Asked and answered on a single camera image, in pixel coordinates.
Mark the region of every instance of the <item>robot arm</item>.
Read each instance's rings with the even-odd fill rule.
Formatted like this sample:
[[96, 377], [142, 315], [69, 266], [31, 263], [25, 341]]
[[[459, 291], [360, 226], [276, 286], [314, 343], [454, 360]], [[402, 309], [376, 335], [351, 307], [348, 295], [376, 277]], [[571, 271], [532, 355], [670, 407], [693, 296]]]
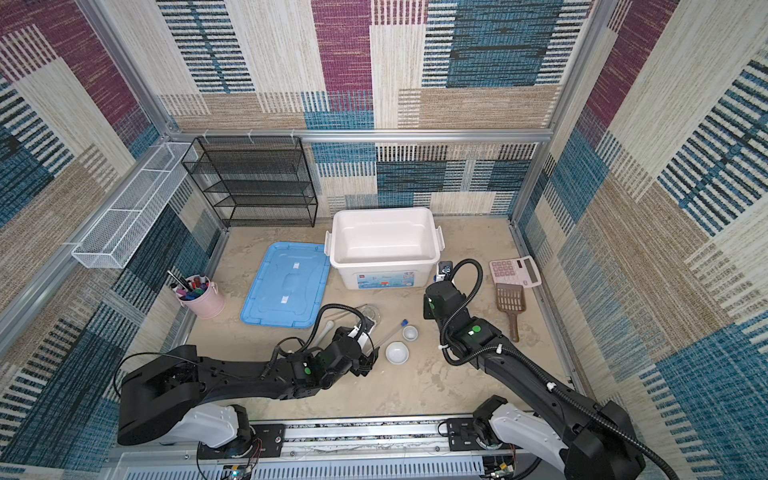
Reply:
[[[379, 355], [378, 348], [368, 356], [362, 353], [372, 328], [365, 321], [354, 329], [339, 327], [327, 348], [305, 349], [280, 359], [275, 354], [269, 362], [225, 362], [198, 356], [194, 345], [179, 346], [123, 378], [118, 443], [207, 440], [211, 447], [242, 443], [244, 451], [250, 446], [244, 412], [198, 406], [245, 397], [301, 399], [329, 389], [347, 372], [366, 376]], [[210, 437], [211, 429], [226, 433]], [[234, 447], [237, 453], [240, 446]]]
[[[477, 267], [475, 288], [466, 296], [452, 282], [466, 263]], [[575, 392], [522, 354], [502, 332], [466, 309], [482, 282], [475, 260], [460, 262], [445, 280], [428, 286], [424, 318], [434, 319], [441, 332], [441, 349], [452, 365], [470, 363], [517, 393], [544, 422], [493, 397], [473, 415], [481, 445], [519, 445], [562, 470], [565, 478], [634, 480], [645, 468], [643, 454], [670, 479], [674, 470], [634, 433], [629, 415], [616, 403], [600, 406]], [[451, 359], [448, 348], [459, 360]]]
[[[451, 364], [469, 362], [488, 373], [540, 417], [493, 397], [473, 415], [481, 446], [521, 446], [574, 480], [634, 480], [645, 468], [645, 454], [677, 479], [664, 460], [636, 440], [629, 415], [619, 405], [600, 406], [575, 392], [520, 353], [491, 323], [469, 315], [466, 306], [479, 289], [482, 268], [463, 260], [457, 269], [463, 263], [478, 267], [470, 296], [453, 285], [454, 270], [427, 287], [424, 316], [437, 322], [441, 341], [447, 343], [441, 348]], [[354, 312], [360, 321], [354, 329], [338, 328], [326, 349], [307, 348], [327, 308]], [[198, 356], [193, 345], [177, 347], [123, 378], [118, 443], [137, 445], [161, 437], [204, 440], [227, 457], [242, 455], [252, 445], [244, 409], [206, 404], [243, 397], [299, 399], [330, 388], [347, 372], [365, 376], [379, 353], [378, 348], [368, 356], [362, 353], [372, 328], [357, 310], [329, 304], [320, 309], [309, 339], [296, 353], [282, 352], [278, 344], [268, 362], [225, 362]], [[461, 360], [451, 360], [448, 347]], [[284, 358], [278, 359], [278, 353]]]

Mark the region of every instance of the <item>brown litter scoop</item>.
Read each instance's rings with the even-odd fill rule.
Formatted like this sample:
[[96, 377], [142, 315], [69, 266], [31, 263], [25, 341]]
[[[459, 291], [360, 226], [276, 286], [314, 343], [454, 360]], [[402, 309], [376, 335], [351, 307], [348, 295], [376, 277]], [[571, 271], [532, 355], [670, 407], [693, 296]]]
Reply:
[[509, 283], [496, 283], [496, 308], [507, 313], [512, 342], [519, 342], [518, 313], [523, 313], [525, 311], [523, 286], [510, 285]]

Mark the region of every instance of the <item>calculator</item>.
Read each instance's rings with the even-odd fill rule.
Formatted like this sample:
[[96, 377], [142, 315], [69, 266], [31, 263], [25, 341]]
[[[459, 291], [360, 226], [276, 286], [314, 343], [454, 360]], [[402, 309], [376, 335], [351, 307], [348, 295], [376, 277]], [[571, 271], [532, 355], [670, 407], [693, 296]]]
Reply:
[[525, 288], [541, 285], [541, 275], [536, 262], [530, 255], [508, 260], [493, 260], [489, 265], [493, 283], [522, 285]]

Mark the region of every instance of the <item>tile floor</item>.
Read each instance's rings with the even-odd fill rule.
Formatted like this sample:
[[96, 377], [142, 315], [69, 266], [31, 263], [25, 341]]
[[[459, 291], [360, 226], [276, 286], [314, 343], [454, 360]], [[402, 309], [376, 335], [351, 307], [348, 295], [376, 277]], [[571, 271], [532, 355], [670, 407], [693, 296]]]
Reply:
[[[442, 226], [445, 250], [442, 260], [454, 263], [471, 257], [487, 266], [490, 260], [516, 257], [506, 220], [487, 217], [436, 217]], [[233, 228], [214, 280], [227, 296], [227, 307], [214, 319], [198, 320], [188, 342], [202, 356], [224, 360], [266, 361], [272, 348], [286, 336], [308, 336], [309, 329], [251, 326], [240, 321], [240, 310], [266, 249], [278, 241], [323, 243], [330, 222], [314, 228]], [[469, 312], [509, 333], [507, 317], [495, 306], [493, 281], [487, 267], [480, 292]], [[475, 269], [463, 267], [456, 285], [468, 293], [475, 283]], [[373, 303], [382, 313], [378, 333], [386, 334], [403, 319], [419, 329], [419, 338], [409, 343], [410, 358], [400, 366], [387, 362], [382, 353], [367, 377], [344, 376], [331, 389], [300, 400], [242, 399], [252, 420], [311, 419], [373, 415], [426, 415], [471, 412], [491, 395], [500, 395], [518, 406], [525, 404], [509, 389], [469, 365], [450, 366], [438, 349], [438, 332], [432, 320], [422, 318], [423, 288], [392, 290], [347, 290], [341, 276], [331, 268], [323, 303], [358, 306]], [[521, 341], [518, 348], [559, 379], [564, 378], [552, 339], [530, 290], [525, 291], [527, 311], [518, 318]], [[351, 326], [352, 316], [336, 325]], [[377, 332], [372, 334], [376, 341]], [[329, 334], [321, 346], [325, 346]]]

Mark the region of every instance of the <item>storage box handle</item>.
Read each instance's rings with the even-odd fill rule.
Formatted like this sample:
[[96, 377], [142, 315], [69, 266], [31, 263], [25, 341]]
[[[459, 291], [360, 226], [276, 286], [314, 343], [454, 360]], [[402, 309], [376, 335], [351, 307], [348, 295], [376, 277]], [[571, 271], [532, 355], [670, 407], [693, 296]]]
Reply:
[[442, 237], [442, 227], [435, 228], [435, 233], [437, 233], [437, 246], [440, 247], [440, 251], [442, 252], [445, 250], [445, 239]]
[[326, 247], [323, 252], [325, 252], [328, 257], [331, 256], [331, 233], [328, 230], [326, 230]]

